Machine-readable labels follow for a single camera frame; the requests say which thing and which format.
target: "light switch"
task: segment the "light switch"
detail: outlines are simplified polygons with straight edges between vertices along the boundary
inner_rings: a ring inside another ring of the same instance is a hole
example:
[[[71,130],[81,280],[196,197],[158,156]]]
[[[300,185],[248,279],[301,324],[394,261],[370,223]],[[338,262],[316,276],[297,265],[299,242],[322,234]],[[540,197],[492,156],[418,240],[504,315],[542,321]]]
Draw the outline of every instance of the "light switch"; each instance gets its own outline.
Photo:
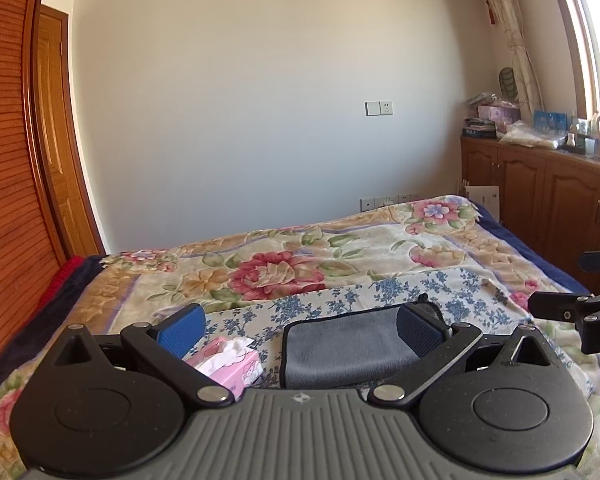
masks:
[[[393,115],[394,104],[391,101],[380,101],[380,114],[381,115]]]
[[[380,101],[369,101],[365,105],[367,115],[380,115]]]

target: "plastic bag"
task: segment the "plastic bag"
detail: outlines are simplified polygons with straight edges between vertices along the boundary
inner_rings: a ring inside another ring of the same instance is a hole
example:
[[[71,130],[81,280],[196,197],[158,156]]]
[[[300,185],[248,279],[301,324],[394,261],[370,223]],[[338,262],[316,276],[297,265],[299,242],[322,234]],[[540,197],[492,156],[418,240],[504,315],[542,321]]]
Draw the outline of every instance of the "plastic bag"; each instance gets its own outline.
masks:
[[[500,142],[520,144],[528,148],[557,150],[564,143],[564,137],[565,132],[556,130],[539,132],[524,121],[516,121],[507,125],[507,133],[502,136]]]

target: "white tissue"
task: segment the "white tissue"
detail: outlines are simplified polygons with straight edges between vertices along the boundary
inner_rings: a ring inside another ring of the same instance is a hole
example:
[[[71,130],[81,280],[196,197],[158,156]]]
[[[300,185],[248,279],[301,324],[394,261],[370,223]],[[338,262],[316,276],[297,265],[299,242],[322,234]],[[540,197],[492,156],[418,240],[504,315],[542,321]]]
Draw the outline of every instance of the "white tissue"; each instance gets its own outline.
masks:
[[[218,353],[213,354],[195,366],[195,369],[200,373],[211,377],[211,374],[219,370],[223,366],[231,366],[235,363],[244,361],[245,356],[249,352],[255,352],[249,345],[253,343],[253,339],[248,337],[236,337],[224,341],[218,346]]]

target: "pink tissue box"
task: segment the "pink tissue box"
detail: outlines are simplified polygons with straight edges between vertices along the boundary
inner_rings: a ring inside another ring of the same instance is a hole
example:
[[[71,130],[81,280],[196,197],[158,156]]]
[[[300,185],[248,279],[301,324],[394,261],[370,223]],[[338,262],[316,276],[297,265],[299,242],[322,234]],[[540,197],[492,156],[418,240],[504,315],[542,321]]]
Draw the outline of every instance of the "pink tissue box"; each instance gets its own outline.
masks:
[[[199,352],[186,359],[185,362],[192,367],[199,365],[205,358],[217,354],[220,350],[220,343],[225,341],[229,341],[229,339],[222,336],[216,337],[202,347]],[[250,349],[242,356],[240,362],[223,366],[213,372],[210,377],[216,383],[222,384],[222,386],[231,390],[234,396],[238,398],[242,391],[247,386],[251,386],[261,373],[260,356],[255,350]]]

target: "red fabric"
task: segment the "red fabric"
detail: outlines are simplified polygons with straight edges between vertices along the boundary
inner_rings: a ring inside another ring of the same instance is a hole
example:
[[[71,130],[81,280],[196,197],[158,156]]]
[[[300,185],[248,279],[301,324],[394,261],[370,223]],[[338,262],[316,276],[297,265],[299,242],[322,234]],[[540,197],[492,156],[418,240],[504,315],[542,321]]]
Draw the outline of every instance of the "red fabric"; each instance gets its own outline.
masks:
[[[56,292],[60,290],[62,284],[72,275],[75,269],[82,265],[84,258],[82,256],[73,256],[71,257],[60,270],[56,272],[56,275],[51,279],[51,283],[40,297],[40,301],[38,301],[38,306],[36,307],[33,314],[31,314],[31,318],[36,317],[36,314],[39,313],[43,308],[46,307],[46,304],[53,299],[56,295]]]

